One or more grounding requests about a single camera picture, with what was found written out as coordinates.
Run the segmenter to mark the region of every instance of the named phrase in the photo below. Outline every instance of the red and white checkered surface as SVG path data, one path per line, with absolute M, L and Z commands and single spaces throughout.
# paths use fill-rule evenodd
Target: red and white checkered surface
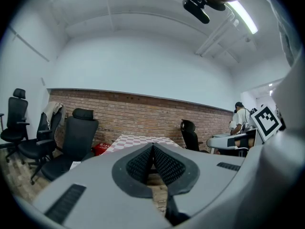
M 167 137 L 155 137 L 155 136 L 138 136 L 138 135 L 120 135 L 118 139 L 103 153 L 115 152 L 127 147 L 144 143 L 166 143 L 176 147 L 180 147 L 174 141 Z

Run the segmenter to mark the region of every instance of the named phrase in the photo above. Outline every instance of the tube light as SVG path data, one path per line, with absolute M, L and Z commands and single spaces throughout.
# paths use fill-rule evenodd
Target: tube light
M 243 19 L 243 21 L 248 26 L 249 30 L 252 34 L 257 33 L 258 29 L 251 19 L 250 15 L 244 9 L 244 7 L 240 4 L 239 1 L 228 2 L 228 4 L 239 14 L 239 16 Z

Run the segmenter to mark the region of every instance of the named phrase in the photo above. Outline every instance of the red brick wall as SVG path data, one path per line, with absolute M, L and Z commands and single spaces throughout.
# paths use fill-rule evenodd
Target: red brick wall
M 195 123 L 200 149 L 206 149 L 206 140 L 213 134 L 228 132 L 232 119 L 229 111 L 198 104 L 165 100 L 154 97 L 86 90 L 52 90 L 49 101 L 66 106 L 67 116 L 75 108 L 94 110 L 99 121 L 93 145 L 113 143 L 121 134 L 165 136 L 185 146 L 180 131 L 181 119 Z M 62 146 L 64 128 L 58 128 L 56 140 Z

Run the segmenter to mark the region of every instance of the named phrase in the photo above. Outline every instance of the ceiling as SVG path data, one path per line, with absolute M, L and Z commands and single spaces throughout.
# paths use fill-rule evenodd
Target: ceiling
M 109 7 L 107 0 L 39 0 L 37 7 L 42 8 L 39 3 L 48 5 L 54 19 L 58 24 L 64 24 L 65 33 L 70 38 L 90 33 L 138 30 L 173 37 L 187 43 L 194 52 L 229 12 L 206 7 L 211 22 L 204 25 L 184 10 L 182 0 L 109 0 Z M 235 15 L 238 26 L 232 27 L 205 55 L 228 67 L 234 67 L 241 58 L 255 53 L 260 45 L 266 46 L 276 40 L 280 44 L 275 30 L 276 18 L 269 3 L 266 0 L 242 0 L 240 3 L 252 17 L 258 32 L 252 35 L 242 19 Z
M 269 96 L 270 91 L 271 90 L 274 91 L 277 88 L 277 86 L 279 85 L 280 82 L 281 82 L 281 80 L 272 82 L 272 86 L 269 86 L 269 84 L 271 84 L 271 83 L 268 83 L 266 85 L 263 85 L 263 86 L 260 86 L 260 87 L 257 87 L 257 88 L 254 88 L 254 89 L 250 90 L 249 93 L 253 97 L 255 97 L 256 99 L 261 98 L 261 97 L 265 97 L 265 96 Z

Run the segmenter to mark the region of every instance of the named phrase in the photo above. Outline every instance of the wooden floor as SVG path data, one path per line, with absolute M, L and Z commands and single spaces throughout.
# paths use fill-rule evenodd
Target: wooden floor
M 0 149 L 0 167 L 3 176 L 12 193 L 31 203 L 50 182 L 44 178 L 40 171 L 34 178 L 35 184 L 31 185 L 30 177 L 34 172 L 35 166 L 30 169 L 27 162 L 33 162 L 33 160 L 24 157 L 25 164 L 22 165 L 18 156 L 13 154 L 9 157 L 10 162 L 7 163 L 5 160 L 7 153 L 7 149 Z M 60 154 L 60 152 L 56 150 L 54 156 L 57 156 L 58 154 Z M 163 183 L 158 174 L 149 175 L 147 186 L 152 189 L 153 203 L 160 212 L 165 215 L 167 186 Z

